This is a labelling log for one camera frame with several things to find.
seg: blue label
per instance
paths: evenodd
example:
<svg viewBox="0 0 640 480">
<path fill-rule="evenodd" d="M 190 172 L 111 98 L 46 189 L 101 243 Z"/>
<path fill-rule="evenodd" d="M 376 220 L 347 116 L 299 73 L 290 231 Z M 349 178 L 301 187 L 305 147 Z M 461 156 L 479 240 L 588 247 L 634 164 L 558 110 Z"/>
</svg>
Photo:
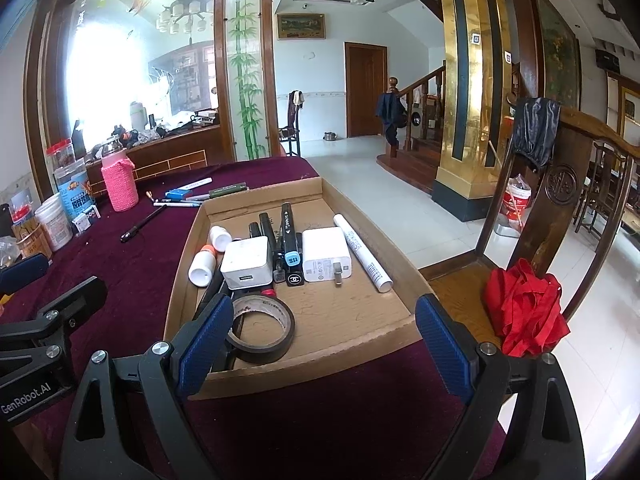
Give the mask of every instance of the blue label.
<svg viewBox="0 0 640 480">
<path fill-rule="evenodd" d="M 95 203 L 91 197 L 89 176 L 86 174 L 86 170 L 76 173 L 71 177 L 71 180 L 64 184 L 58 184 L 58 191 L 65 212 L 71 220 Z"/>
<path fill-rule="evenodd" d="M 291 251 L 284 255 L 284 259 L 289 267 L 293 267 L 300 263 L 300 255 L 296 251 Z"/>
</svg>

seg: gold pillar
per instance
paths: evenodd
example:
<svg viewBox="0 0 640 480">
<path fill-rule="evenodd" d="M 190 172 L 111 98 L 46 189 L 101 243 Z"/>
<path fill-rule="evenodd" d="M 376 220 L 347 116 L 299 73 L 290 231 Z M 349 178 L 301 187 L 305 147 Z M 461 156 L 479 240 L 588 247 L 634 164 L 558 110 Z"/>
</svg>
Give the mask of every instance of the gold pillar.
<svg viewBox="0 0 640 480">
<path fill-rule="evenodd" d="M 505 0 L 442 0 L 447 81 L 433 199 L 463 221 L 484 218 L 504 159 L 511 51 Z"/>
</svg>

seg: pink knitted bottle cover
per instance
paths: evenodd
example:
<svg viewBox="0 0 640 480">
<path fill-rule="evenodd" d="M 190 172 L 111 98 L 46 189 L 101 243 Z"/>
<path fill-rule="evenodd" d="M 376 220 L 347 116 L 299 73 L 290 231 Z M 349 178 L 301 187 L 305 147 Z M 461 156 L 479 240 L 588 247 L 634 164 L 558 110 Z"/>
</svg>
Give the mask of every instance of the pink knitted bottle cover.
<svg viewBox="0 0 640 480">
<path fill-rule="evenodd" d="M 134 168 L 128 157 L 102 168 L 104 184 L 114 211 L 126 211 L 138 203 L 138 190 L 133 179 Z"/>
</svg>

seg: tile floor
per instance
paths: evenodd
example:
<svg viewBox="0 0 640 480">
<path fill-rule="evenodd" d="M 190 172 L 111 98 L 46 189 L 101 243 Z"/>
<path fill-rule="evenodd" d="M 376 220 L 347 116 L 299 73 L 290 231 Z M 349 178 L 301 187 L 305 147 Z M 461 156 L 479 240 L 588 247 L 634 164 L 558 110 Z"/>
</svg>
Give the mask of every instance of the tile floor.
<svg viewBox="0 0 640 480">
<path fill-rule="evenodd" d="M 476 245 L 482 221 L 463 223 L 431 197 L 376 164 L 382 137 L 302 142 L 302 155 L 349 197 L 418 268 Z M 493 234 L 486 254 L 505 267 L 516 240 Z M 551 265 L 562 284 L 562 306 L 589 267 L 596 240 L 572 229 Z M 562 365 L 582 430 L 587 476 L 609 461 L 640 414 L 640 251 L 620 232 L 591 291 L 554 354 Z M 505 404 L 505 430 L 515 400 Z"/>
</svg>

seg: black tape roll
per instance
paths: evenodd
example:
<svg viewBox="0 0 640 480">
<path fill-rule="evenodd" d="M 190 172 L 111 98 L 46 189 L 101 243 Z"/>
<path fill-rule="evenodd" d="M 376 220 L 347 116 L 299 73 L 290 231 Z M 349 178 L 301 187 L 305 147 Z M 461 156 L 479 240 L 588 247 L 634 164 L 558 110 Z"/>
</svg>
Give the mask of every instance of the black tape roll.
<svg viewBox="0 0 640 480">
<path fill-rule="evenodd" d="M 276 362 L 287 353 L 293 341 L 296 328 L 293 312 L 284 302 L 271 296 L 247 294 L 234 300 L 234 320 L 249 312 L 261 312 L 273 317 L 282 327 L 282 336 L 273 343 L 260 346 L 242 341 L 229 331 L 226 340 L 236 349 L 236 357 L 242 361 L 257 365 Z"/>
</svg>

